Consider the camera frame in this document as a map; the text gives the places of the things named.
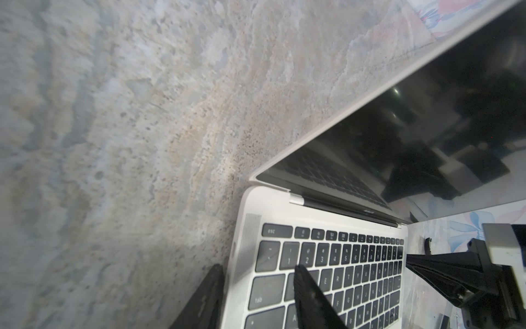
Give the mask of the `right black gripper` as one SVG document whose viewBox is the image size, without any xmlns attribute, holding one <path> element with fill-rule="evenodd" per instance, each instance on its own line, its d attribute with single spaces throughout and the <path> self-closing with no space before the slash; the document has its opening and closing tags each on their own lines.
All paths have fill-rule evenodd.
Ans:
<svg viewBox="0 0 526 329">
<path fill-rule="evenodd" d="M 524 300 L 509 265 L 490 260 L 486 242 L 471 239 L 456 254 L 406 256 L 406 267 L 455 307 L 465 328 L 524 328 Z"/>
</svg>

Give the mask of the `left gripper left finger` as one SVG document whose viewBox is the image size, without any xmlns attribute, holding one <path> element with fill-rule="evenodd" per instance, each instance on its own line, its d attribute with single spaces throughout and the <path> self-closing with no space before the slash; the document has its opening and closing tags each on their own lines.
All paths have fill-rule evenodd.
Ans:
<svg viewBox="0 0 526 329">
<path fill-rule="evenodd" d="M 225 274 L 223 266 L 215 264 L 211 267 L 186 306 L 169 328 L 218 328 L 224 296 L 224 285 Z"/>
</svg>

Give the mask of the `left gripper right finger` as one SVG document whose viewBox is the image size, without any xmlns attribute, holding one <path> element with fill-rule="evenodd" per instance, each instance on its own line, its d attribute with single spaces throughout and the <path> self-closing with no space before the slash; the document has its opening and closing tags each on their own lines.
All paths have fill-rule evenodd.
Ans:
<svg viewBox="0 0 526 329">
<path fill-rule="evenodd" d="M 303 265 L 295 267 L 294 292 L 299 328 L 346 328 Z"/>
</svg>

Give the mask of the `silver laptop black screen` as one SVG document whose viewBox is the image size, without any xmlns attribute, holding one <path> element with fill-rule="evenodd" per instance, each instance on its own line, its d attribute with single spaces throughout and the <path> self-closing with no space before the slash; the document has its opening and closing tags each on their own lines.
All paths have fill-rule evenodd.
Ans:
<svg viewBox="0 0 526 329">
<path fill-rule="evenodd" d="M 525 199 L 525 2 L 490 2 L 250 181 L 220 328 L 296 327 L 298 265 L 346 325 L 399 328 L 409 227 Z"/>
</svg>

